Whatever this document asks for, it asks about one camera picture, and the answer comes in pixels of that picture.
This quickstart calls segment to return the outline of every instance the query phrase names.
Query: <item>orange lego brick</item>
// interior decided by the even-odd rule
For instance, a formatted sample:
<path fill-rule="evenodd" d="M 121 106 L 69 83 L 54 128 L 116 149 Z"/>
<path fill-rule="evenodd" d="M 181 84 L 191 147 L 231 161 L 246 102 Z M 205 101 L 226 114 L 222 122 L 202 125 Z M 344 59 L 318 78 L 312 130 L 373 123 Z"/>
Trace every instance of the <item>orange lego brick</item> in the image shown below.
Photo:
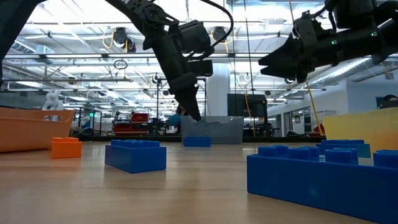
<path fill-rule="evenodd" d="M 81 158 L 82 143 L 75 138 L 53 138 L 51 159 Z"/>

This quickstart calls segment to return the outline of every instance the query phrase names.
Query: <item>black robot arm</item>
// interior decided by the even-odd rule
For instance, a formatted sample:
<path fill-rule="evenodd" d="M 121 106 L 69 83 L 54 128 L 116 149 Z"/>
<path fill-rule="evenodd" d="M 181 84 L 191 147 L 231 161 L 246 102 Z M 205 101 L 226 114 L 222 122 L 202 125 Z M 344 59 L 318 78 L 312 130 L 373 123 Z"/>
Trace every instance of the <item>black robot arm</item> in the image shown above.
<path fill-rule="evenodd" d="M 45 0 L 0 0 L 0 60 L 4 59 L 36 5 L 43 1 Z M 105 1 L 125 14 L 145 36 L 143 48 L 153 49 L 170 85 L 169 92 L 175 95 L 176 100 L 189 111 L 193 119 L 201 119 L 196 99 L 197 76 L 212 74 L 211 61 L 202 60 L 211 55 L 214 46 L 231 33 L 231 14 L 209 0 L 201 0 L 221 9 L 231 19 L 231 28 L 226 35 L 210 45 L 210 36 L 201 22 L 191 21 L 179 25 L 179 21 L 154 4 L 154 0 Z"/>
<path fill-rule="evenodd" d="M 333 29 L 324 30 L 315 19 L 329 11 Z M 336 28 L 346 29 L 336 32 Z M 315 13 L 304 12 L 294 21 L 286 43 L 259 65 L 268 67 L 262 74 L 297 80 L 324 65 L 372 55 L 375 64 L 398 52 L 398 2 L 386 1 L 376 6 L 375 0 L 326 0 Z"/>

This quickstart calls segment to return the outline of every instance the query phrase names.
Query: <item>table surface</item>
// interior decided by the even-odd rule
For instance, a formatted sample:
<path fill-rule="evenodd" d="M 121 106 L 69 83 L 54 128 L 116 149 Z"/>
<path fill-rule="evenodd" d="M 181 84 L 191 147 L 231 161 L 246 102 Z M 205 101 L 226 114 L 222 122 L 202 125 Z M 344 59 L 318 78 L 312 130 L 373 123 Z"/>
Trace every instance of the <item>table surface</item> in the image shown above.
<path fill-rule="evenodd" d="M 246 156 L 260 144 L 165 143 L 167 170 L 142 174 L 105 166 L 105 144 L 84 143 L 81 159 L 0 154 L 0 223 L 370 223 L 248 194 Z"/>

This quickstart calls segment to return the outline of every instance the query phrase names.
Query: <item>red machine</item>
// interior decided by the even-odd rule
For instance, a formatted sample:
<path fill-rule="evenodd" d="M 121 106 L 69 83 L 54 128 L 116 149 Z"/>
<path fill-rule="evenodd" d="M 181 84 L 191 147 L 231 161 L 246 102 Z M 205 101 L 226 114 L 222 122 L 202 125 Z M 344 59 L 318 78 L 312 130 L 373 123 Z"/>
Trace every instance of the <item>red machine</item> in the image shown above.
<path fill-rule="evenodd" d="M 131 119 L 118 119 L 120 112 L 116 112 L 113 123 L 115 136 L 138 136 L 148 134 L 149 115 L 144 113 L 133 113 Z"/>

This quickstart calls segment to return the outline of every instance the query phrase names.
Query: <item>gray bin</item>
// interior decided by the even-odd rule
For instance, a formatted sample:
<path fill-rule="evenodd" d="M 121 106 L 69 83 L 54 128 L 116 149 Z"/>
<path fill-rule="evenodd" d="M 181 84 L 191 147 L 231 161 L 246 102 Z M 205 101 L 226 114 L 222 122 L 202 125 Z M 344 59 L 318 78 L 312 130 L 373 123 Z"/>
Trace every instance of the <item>gray bin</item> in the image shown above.
<path fill-rule="evenodd" d="M 242 144 L 243 117 L 207 116 L 195 121 L 181 116 L 181 135 L 185 137 L 211 137 L 213 144 Z"/>

